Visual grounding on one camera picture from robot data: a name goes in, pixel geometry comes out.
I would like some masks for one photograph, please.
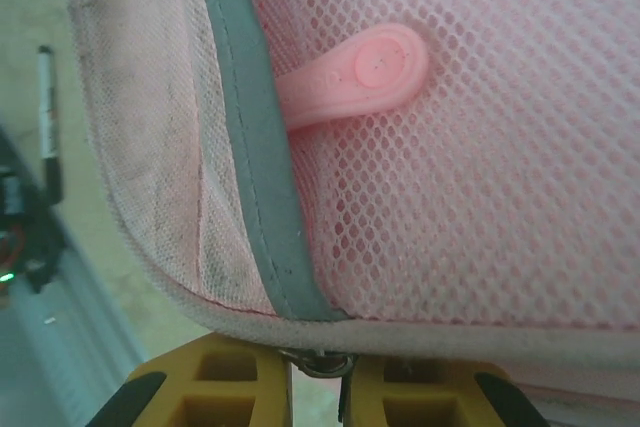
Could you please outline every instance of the black pen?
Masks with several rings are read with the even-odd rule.
[[[50,204],[62,200],[62,171],[58,159],[58,119],[53,81],[53,52],[48,46],[38,48],[40,79],[40,149],[44,163],[45,186]]]

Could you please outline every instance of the pink rubber tab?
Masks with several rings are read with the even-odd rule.
[[[399,107],[420,91],[428,66],[413,30],[382,24],[360,32],[276,79],[287,130]]]

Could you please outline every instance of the stitching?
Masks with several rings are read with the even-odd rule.
[[[220,1],[219,0],[213,0],[215,2],[215,7],[217,9],[217,11],[219,13],[222,13],[222,9],[220,6]],[[227,28],[227,23],[224,19],[223,15],[219,15],[219,19],[220,19],[220,24],[222,26],[222,29],[224,30],[225,33],[225,37],[228,38],[229,37],[229,30]],[[233,49],[231,47],[231,44],[229,42],[224,42],[224,48],[227,50],[229,57],[231,58],[232,62],[235,62],[235,56],[233,53]],[[251,168],[251,161],[249,158],[249,155],[247,155],[248,152],[248,148],[247,148],[247,139],[244,135],[244,121],[242,118],[242,113],[241,110],[238,106],[238,84],[237,84],[237,73],[236,73],[236,69],[231,69],[231,74],[233,77],[233,82],[232,82],[232,87],[233,87],[233,93],[234,93],[234,107],[235,107],[235,112],[238,116],[238,121],[240,123],[240,127],[241,127],[241,132],[240,132],[240,137],[242,139],[242,147],[243,147],[243,152],[244,152],[244,160],[247,163],[247,167],[248,167],[248,172],[249,172],[249,178],[251,180],[251,195],[253,198],[253,204],[255,207],[255,212],[256,212],[256,218],[257,218],[257,223],[258,223],[258,229],[259,229],[259,234],[260,234],[260,239],[262,241],[262,244],[264,245],[264,250],[265,250],[265,254],[267,256],[267,259],[269,261],[269,263],[271,264],[271,273],[272,275],[276,278],[277,282],[278,282],[278,293],[281,295],[283,301],[284,301],[284,305],[286,307],[287,310],[287,315],[290,316],[295,316],[295,314],[293,313],[292,309],[291,309],[291,305],[289,304],[289,299],[287,298],[287,295],[284,293],[283,289],[282,289],[282,285],[280,282],[280,276],[278,274],[278,268],[275,265],[275,262],[273,261],[273,258],[271,257],[271,252],[269,250],[269,245],[267,244],[267,241],[264,237],[264,229],[262,226],[262,217],[260,215],[260,207],[258,205],[258,201],[257,201],[257,193],[256,193],[256,189],[255,189],[255,184],[253,182],[253,169]]]

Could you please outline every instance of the gray fabric trim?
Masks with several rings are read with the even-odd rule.
[[[265,290],[287,319],[335,321],[315,283],[264,33],[251,0],[205,0],[242,213]]]

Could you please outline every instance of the yellow plastic piece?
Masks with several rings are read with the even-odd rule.
[[[474,375],[507,375],[492,364],[361,357],[345,427],[504,427]]]
[[[142,364],[167,378],[135,427],[290,427],[291,372],[275,351],[209,334]]]

